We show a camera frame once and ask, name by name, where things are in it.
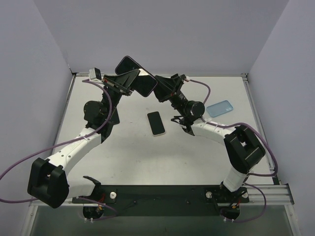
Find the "light blue phone case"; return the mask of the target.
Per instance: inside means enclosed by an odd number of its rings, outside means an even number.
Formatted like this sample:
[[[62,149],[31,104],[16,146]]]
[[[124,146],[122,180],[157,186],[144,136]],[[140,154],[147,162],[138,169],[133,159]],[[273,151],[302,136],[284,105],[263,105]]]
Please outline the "light blue phone case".
[[[210,117],[215,118],[233,111],[233,106],[229,101],[224,100],[206,107],[206,111]]]

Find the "black smartphone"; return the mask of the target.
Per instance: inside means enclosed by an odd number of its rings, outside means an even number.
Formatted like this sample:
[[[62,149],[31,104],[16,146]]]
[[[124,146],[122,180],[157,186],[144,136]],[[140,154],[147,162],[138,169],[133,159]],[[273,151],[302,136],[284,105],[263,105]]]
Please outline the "black smartphone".
[[[119,114],[117,109],[115,109],[111,115],[111,118],[108,121],[108,124],[117,125],[119,123],[120,123]]]

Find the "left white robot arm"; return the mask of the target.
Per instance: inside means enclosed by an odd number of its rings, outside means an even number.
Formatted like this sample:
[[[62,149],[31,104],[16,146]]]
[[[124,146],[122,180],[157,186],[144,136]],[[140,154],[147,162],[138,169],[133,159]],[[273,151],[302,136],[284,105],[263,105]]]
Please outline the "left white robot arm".
[[[123,95],[131,95],[132,84],[140,72],[134,69],[121,75],[101,76],[97,68],[90,69],[85,82],[102,89],[102,100],[86,102],[83,111],[87,124],[73,141],[64,143],[61,150],[46,159],[38,158],[32,163],[27,187],[31,196],[52,208],[58,208],[68,198],[85,197],[92,203],[99,200],[99,181],[89,176],[70,181],[67,176],[84,156],[110,136],[113,126],[119,124],[117,105]]]

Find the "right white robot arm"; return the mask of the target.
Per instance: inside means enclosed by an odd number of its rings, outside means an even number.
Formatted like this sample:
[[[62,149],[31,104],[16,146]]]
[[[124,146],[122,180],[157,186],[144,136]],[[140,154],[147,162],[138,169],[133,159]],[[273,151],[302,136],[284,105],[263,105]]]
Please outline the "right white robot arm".
[[[188,100],[181,92],[187,77],[175,74],[170,78],[156,76],[154,94],[159,102],[169,101],[179,115],[172,122],[192,135],[215,141],[225,146],[231,169],[223,180],[230,192],[237,191],[245,182],[253,167],[265,156],[266,151],[254,131],[243,124],[228,127],[203,117],[205,105],[200,101]]]

